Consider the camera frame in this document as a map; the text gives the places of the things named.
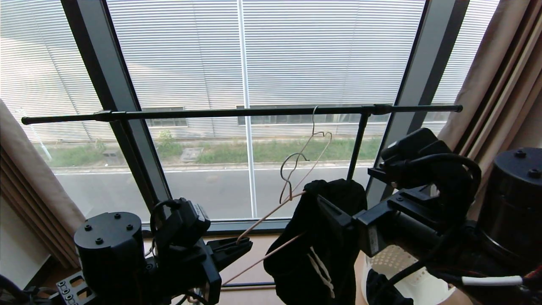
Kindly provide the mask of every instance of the drawstring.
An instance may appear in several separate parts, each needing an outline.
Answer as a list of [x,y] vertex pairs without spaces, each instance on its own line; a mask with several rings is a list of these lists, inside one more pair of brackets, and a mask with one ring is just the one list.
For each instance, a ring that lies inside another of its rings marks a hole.
[[[320,279],[322,280],[324,285],[330,289],[331,298],[335,298],[335,293],[333,292],[333,284],[331,283],[331,276],[330,273],[327,271],[326,265],[324,265],[324,262],[322,262],[322,260],[318,257],[318,254],[314,252],[314,248],[312,248],[312,246],[311,251],[312,254],[314,254],[314,258],[316,259],[316,261],[314,261],[314,259],[311,257],[311,254],[307,253],[308,259],[311,261],[312,267],[314,268],[318,276],[320,276]],[[320,268],[322,268],[327,278],[322,275],[322,273],[320,272]]]

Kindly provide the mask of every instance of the black cylinder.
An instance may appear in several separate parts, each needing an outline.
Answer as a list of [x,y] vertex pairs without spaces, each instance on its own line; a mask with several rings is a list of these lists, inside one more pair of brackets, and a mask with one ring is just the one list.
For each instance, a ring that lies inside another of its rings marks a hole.
[[542,149],[497,156],[478,219],[478,230],[499,257],[529,271],[542,261]]
[[118,212],[89,218],[75,232],[74,241],[83,277],[100,298],[140,298],[145,257],[137,215]]

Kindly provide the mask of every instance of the utility box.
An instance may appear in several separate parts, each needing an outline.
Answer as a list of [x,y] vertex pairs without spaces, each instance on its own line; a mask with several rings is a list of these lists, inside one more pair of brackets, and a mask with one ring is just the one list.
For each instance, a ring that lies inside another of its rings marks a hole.
[[107,149],[103,152],[107,165],[123,165],[124,155],[120,149]]

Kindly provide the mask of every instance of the perforated basket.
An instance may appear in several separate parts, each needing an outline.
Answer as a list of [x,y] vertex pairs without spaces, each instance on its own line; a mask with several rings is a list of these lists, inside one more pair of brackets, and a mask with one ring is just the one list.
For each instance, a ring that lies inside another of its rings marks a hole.
[[[417,261],[398,246],[389,246],[372,258],[365,257],[362,294],[367,302],[367,276],[370,269],[384,274],[388,279]],[[404,297],[410,297],[415,305],[436,305],[445,301],[455,291],[448,283],[438,279],[422,268],[395,284]]]

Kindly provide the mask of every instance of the white wall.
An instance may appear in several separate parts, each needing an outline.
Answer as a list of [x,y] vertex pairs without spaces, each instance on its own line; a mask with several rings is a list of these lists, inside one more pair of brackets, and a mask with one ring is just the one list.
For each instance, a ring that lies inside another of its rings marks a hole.
[[43,244],[0,198],[0,274],[24,288],[48,257]]

